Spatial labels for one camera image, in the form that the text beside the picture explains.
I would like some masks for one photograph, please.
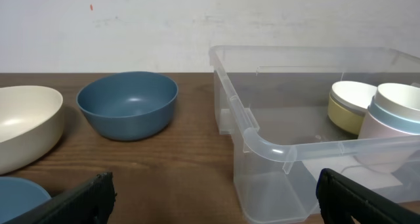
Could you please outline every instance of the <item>wooden table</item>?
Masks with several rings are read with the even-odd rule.
[[[177,111],[164,131],[122,143],[94,132],[77,92],[106,74],[0,74],[0,87],[43,85],[64,97],[66,128],[44,157],[8,175],[30,179],[53,196],[103,171],[118,192],[109,223],[243,223],[233,186],[233,144],[215,122],[213,74],[168,74],[179,86]],[[420,212],[420,203],[405,207]],[[323,223],[311,215],[305,223]]]

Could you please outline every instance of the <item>transparent storage box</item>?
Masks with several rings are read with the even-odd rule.
[[[384,48],[218,46],[209,55],[216,120],[234,142],[234,184],[248,222],[295,223],[319,212],[322,168],[394,202],[420,200],[420,136],[357,140],[327,116],[336,81],[419,85],[420,59]],[[388,161],[402,164],[392,173],[354,158],[399,152],[411,156]]]

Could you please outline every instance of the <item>yellow cup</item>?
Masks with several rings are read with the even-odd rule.
[[[329,96],[328,101],[328,116],[329,119],[341,129],[355,135],[359,134],[363,123],[363,116],[343,108],[331,98],[331,95]]]

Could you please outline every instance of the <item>wall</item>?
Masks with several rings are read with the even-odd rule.
[[[420,2],[0,0],[0,72],[209,72],[213,45],[381,46],[420,56]]]

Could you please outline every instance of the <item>dark blue bowl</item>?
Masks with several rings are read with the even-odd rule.
[[[172,120],[177,95],[177,84],[167,76],[125,72],[90,83],[76,100],[100,135],[135,141],[161,131]]]
[[[0,223],[30,211],[50,198],[45,189],[32,181],[0,177]]]

